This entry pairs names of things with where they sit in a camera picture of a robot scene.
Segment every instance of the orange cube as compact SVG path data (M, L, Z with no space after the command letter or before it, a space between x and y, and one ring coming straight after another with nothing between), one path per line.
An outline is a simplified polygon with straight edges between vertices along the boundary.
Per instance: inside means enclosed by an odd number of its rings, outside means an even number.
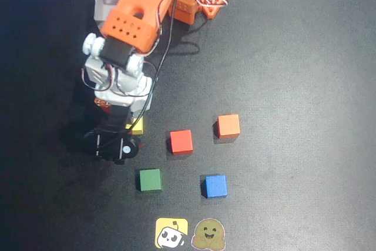
M219 138L237 138L240 134L239 115L218 116Z
M170 132L171 149L174 155L191 154L193 152L192 133L190 130Z

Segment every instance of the wooden block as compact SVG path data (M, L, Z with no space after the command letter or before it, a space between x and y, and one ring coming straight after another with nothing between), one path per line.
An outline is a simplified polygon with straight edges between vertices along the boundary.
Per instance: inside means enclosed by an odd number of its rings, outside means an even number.
M191 154L193 152L192 133L190 130L170 132L170 137L174 155Z
M141 170L140 171L141 191L162 190L162 180L160 169Z
M223 115L218 117L219 138L237 138L240 134L239 115Z
M138 121L135 127L132 129L132 135L143 135L143 117Z
M218 198L227 196L226 176L207 176L205 178L205 183L208 198Z

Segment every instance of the blue cube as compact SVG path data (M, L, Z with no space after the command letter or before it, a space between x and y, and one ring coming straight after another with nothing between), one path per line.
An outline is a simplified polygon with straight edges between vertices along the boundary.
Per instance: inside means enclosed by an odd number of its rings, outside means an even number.
M208 198L227 196L227 178L226 176L207 176L205 178L206 192Z

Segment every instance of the yellow cube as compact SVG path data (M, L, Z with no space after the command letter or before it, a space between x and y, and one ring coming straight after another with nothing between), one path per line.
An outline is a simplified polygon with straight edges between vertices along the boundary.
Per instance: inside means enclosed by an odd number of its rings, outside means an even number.
M135 125L135 127L132 129L132 135L143 135L143 117L139 120L139 122Z

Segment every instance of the emoji sticker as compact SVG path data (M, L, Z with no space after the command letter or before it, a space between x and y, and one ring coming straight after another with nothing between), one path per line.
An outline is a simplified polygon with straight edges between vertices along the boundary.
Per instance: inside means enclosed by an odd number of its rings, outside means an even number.
M161 217L156 222L155 246L183 251L188 247L188 221Z
M226 242L223 225L215 219L205 219L199 222L194 230L192 246L199 250L224 250Z

